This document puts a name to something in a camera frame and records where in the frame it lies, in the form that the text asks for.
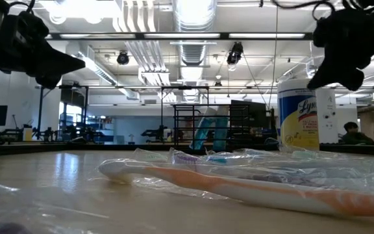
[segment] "table surface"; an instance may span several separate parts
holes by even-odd
[[[118,185],[98,171],[129,151],[47,152],[0,157],[0,184],[28,192],[0,217],[33,233],[374,233],[374,218],[333,218]],[[55,192],[61,188],[65,193]],[[6,201],[9,196],[0,195]],[[30,203],[27,209],[21,202]]]

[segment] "lysol wipes container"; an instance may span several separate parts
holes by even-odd
[[[286,146],[319,150],[316,91],[306,88],[309,79],[278,84],[280,141]]]

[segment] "toothbrush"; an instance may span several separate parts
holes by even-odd
[[[145,174],[188,189],[198,189],[264,207],[321,215],[374,216],[374,196],[343,190],[217,177],[189,170],[108,161],[99,171],[109,178]]]

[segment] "person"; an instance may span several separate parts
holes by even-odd
[[[348,122],[344,125],[344,129],[347,133],[342,137],[345,144],[367,144],[373,145],[374,141],[367,137],[364,133],[358,132],[357,123]]]

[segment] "spotlight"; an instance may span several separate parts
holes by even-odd
[[[227,57],[227,64],[234,65],[242,58],[243,46],[241,42],[235,42],[229,56]]]
[[[118,62],[118,64],[120,65],[127,65],[129,63],[128,52],[119,52],[118,59],[116,59],[116,62]]]

